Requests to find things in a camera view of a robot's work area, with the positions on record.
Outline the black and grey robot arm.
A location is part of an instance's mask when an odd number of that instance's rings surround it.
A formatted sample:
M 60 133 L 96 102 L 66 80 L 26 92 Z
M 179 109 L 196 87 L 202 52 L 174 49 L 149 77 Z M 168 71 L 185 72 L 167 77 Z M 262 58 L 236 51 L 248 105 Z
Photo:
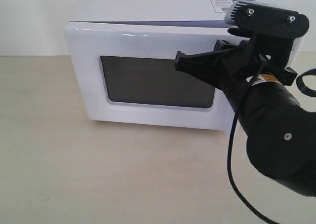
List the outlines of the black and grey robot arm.
M 316 115 L 304 110 L 268 58 L 219 40 L 212 52 L 177 52 L 175 69 L 221 90 L 247 134 L 246 152 L 262 175 L 292 191 L 316 194 Z

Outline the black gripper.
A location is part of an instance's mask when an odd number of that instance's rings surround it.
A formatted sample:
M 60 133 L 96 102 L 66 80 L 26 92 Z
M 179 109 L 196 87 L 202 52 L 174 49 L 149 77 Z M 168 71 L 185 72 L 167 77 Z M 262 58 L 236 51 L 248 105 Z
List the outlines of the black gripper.
M 282 64 L 287 63 L 288 53 L 267 55 L 248 51 L 248 45 L 246 40 L 239 44 L 217 40 L 212 52 L 186 55 L 178 51 L 174 67 L 223 91 L 233 110 L 238 111 L 247 92 L 247 79 L 259 74 L 272 75 L 282 85 L 291 86 L 297 77 L 292 68 Z

